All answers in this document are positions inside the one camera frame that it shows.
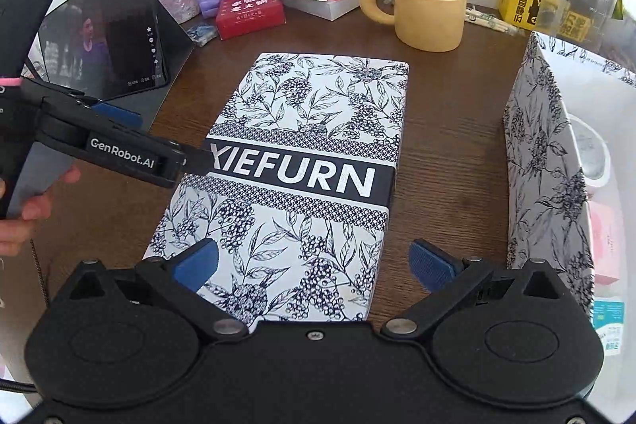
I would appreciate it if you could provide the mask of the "person's left hand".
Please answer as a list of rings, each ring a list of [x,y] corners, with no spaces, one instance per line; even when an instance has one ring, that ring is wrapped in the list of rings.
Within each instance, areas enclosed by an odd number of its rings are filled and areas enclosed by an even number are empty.
[[[53,208],[52,190],[31,197],[16,219],[2,219],[0,223],[0,253],[2,257],[16,256],[35,234],[35,227],[50,217]]]

